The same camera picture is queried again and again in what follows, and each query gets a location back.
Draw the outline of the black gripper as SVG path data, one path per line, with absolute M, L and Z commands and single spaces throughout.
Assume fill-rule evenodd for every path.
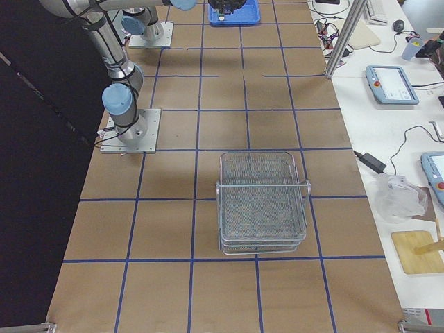
M 233 13 L 242 8 L 246 0 L 209 0 L 208 3 L 218 13 Z

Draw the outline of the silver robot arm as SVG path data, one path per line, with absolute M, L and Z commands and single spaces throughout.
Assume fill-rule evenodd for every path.
M 246 1 L 209 0 L 208 4 L 219 15 L 231 15 L 242 8 Z M 121 24 L 125 32 L 131 36 L 140 36 L 147 42 L 154 42 L 164 35 L 164 29 L 159 23 L 155 6 L 128 8 L 122 10 Z
M 42 1 L 42 6 L 65 22 L 78 22 L 89 36 L 107 69 L 111 83 L 103 90 L 109 128 L 100 133 L 103 153 L 154 153 L 161 111 L 137 105 L 144 83 L 142 68 L 130 60 L 108 13 L 123 11 L 123 26 L 143 41 L 156 43 L 167 37 L 157 7 L 187 11 L 195 1 Z

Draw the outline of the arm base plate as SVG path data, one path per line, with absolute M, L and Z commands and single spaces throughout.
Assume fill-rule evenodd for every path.
M 131 35 L 128 46 L 133 49 L 169 48 L 173 36 L 173 22 L 158 21 L 147 26 L 142 35 Z
M 158 130 L 160 127 L 161 109 L 138 109 L 139 118 L 128 130 L 115 130 L 112 117 L 108 117 L 107 128 L 100 143 L 102 153 L 155 153 L 157 148 Z

